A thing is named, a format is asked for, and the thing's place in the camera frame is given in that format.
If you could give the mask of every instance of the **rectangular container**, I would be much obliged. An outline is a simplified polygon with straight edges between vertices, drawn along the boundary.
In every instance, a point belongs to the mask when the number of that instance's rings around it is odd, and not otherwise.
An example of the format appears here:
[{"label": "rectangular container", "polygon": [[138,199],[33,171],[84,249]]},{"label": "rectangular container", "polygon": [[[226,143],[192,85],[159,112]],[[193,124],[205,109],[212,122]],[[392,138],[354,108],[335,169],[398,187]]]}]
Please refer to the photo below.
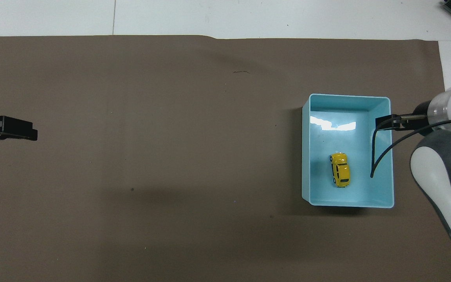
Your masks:
[{"label": "rectangular container", "polygon": [[[392,150],[370,178],[375,118],[391,114],[386,97],[311,94],[302,108],[302,198],[315,206],[394,206]],[[392,143],[390,130],[376,138],[377,158]],[[333,183],[330,155],[347,155],[350,184]]]}]

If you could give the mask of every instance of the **toy car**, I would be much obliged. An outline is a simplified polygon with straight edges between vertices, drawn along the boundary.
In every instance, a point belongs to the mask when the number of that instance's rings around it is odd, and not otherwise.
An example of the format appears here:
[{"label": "toy car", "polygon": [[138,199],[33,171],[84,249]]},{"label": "toy car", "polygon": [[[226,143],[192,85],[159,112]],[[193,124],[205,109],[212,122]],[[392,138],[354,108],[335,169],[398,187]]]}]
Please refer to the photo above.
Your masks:
[{"label": "toy car", "polygon": [[342,188],[349,185],[351,173],[347,164],[347,155],[337,152],[330,156],[330,162],[332,163],[333,183]]}]

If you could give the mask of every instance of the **black cable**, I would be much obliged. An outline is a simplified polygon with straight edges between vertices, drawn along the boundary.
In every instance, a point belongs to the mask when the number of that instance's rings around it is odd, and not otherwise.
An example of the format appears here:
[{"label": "black cable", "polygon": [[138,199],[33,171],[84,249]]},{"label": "black cable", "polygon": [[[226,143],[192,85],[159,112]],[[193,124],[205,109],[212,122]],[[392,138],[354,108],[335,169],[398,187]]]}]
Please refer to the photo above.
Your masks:
[{"label": "black cable", "polygon": [[372,165],[372,170],[370,172],[370,178],[373,178],[373,174],[375,173],[375,169],[377,168],[377,166],[379,165],[379,162],[381,162],[381,159],[383,159],[383,157],[385,156],[385,154],[387,154],[387,152],[389,152],[394,146],[398,145],[401,141],[407,139],[408,137],[412,137],[415,134],[423,131],[423,130],[427,130],[429,128],[433,128],[433,127],[438,127],[440,125],[447,125],[451,123],[451,119],[449,120],[445,120],[445,121],[440,121],[439,123],[433,123],[431,125],[426,125],[424,127],[419,128],[418,130],[414,130],[413,132],[408,133],[407,135],[401,137],[400,139],[396,140],[393,144],[391,144],[389,147],[387,147],[386,150],[384,150],[382,152],[382,154],[379,156],[379,158],[377,159],[376,162],[374,162],[374,164]]},{"label": "black cable", "polygon": [[372,134],[372,165],[371,168],[373,168],[373,163],[375,162],[375,138],[377,136],[377,132],[379,131],[379,128],[381,128],[383,125],[386,125],[387,123],[390,123],[394,120],[400,120],[401,117],[400,116],[396,116],[396,117],[392,117],[392,118],[388,118],[385,121],[379,123],[376,127],[375,130],[373,131]]}]

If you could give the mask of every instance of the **brown table surface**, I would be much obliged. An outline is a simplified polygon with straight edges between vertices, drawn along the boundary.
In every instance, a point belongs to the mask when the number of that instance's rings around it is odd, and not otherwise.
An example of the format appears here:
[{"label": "brown table surface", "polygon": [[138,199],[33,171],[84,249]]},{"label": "brown table surface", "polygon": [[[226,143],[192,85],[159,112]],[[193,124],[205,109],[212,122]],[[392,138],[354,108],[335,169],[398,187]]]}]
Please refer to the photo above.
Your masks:
[{"label": "brown table surface", "polygon": [[311,93],[442,91],[436,42],[0,37],[0,115],[39,131],[0,141],[0,281],[451,281],[420,136],[394,208],[301,198]]}]

